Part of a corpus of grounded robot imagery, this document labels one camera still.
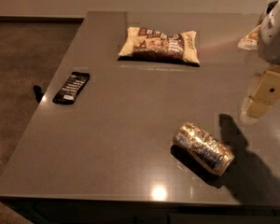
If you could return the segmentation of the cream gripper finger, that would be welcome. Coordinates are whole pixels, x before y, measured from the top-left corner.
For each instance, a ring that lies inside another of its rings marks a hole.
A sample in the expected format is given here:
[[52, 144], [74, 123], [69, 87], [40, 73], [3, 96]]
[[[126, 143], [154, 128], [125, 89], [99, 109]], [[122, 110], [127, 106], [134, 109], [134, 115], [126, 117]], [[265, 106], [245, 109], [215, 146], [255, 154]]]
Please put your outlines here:
[[246, 97], [243, 102], [243, 113], [254, 119], [260, 119], [269, 110], [271, 106], [262, 101], [255, 100], [253, 97]]
[[259, 83], [260, 83], [260, 79], [261, 79], [261, 73], [255, 73], [251, 79], [250, 79], [250, 83], [248, 85], [247, 88], [247, 96], [248, 97], [254, 97], [255, 93], [258, 89]]

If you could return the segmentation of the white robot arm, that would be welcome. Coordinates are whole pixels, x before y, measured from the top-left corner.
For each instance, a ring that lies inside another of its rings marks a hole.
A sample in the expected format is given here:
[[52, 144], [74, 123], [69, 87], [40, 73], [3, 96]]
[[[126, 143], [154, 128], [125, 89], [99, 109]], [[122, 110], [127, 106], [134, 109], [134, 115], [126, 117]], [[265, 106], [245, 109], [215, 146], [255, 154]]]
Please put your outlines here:
[[269, 64], [262, 73], [252, 77], [242, 105], [242, 117], [257, 120], [280, 99], [280, 0], [267, 6], [258, 26], [241, 42], [255, 48], [259, 57]]

